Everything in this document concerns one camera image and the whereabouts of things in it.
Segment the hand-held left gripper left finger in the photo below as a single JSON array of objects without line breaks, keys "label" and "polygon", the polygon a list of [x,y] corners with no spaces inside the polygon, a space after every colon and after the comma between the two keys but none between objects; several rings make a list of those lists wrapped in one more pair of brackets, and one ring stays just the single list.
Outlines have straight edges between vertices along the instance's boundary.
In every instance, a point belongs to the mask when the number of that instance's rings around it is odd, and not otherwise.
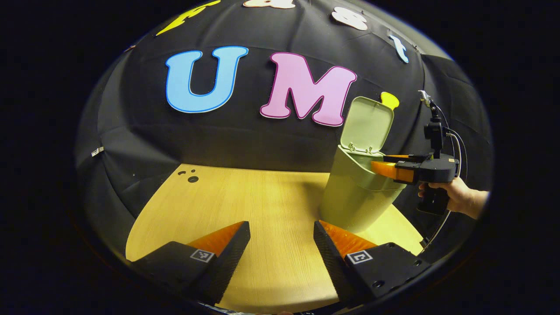
[{"label": "hand-held left gripper left finger", "polygon": [[240,221],[186,245],[170,241],[132,264],[164,289],[214,306],[220,303],[250,237],[249,222]]}]

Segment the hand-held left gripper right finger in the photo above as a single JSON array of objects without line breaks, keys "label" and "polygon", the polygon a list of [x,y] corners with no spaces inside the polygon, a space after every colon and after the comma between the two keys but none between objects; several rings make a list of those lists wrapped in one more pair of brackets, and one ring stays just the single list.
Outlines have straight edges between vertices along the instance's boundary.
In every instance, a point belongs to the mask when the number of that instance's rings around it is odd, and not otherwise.
[{"label": "hand-held left gripper right finger", "polygon": [[432,266],[394,242],[376,245],[325,221],[313,238],[340,303],[356,307],[412,283]]}]

